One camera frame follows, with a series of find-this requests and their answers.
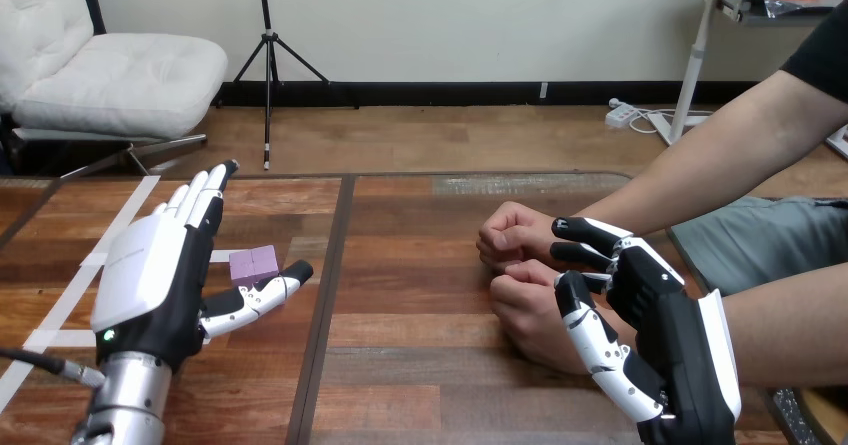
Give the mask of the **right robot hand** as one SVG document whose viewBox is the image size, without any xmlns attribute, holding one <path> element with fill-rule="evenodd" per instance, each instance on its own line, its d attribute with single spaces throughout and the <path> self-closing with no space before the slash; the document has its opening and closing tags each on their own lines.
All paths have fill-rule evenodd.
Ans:
<svg viewBox="0 0 848 445">
<path fill-rule="evenodd" d="M 590 218 L 557 218 L 550 254 L 581 261 L 555 281 L 565 330 L 595 383 L 645 444 L 732 444 L 741 411 L 722 297 L 692 298 L 644 239 Z"/>
</svg>

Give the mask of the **person's hand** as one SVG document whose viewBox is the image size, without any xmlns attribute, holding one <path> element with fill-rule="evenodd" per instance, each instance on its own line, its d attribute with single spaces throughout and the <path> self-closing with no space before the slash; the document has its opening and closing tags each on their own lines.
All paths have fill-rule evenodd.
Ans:
<svg viewBox="0 0 848 445">
<path fill-rule="evenodd" d="M 528 360 L 558 373 L 586 375 L 587 367 L 556 302 L 554 285 L 559 272 L 536 259 L 481 260 L 495 273 L 490 283 L 492 311 L 517 349 Z"/>
<path fill-rule="evenodd" d="M 517 202 L 501 204 L 479 228 L 476 247 L 480 260 L 497 272 L 528 260 L 564 271 L 566 263 L 550 254 L 551 245 L 561 242 L 552 233 L 553 221 L 552 216 Z"/>
</svg>

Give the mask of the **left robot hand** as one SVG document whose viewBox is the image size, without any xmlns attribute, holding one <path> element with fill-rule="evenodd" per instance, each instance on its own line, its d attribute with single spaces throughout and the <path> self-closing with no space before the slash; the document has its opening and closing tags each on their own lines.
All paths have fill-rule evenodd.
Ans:
<svg viewBox="0 0 848 445">
<path fill-rule="evenodd" d="M 203 294 L 223 193 L 238 168 L 228 160 L 197 173 L 112 241 L 90 317 L 98 364 L 137 352 L 178 370 L 205 341 L 257 321 L 312 277 L 298 260 L 253 285 Z"/>
</svg>

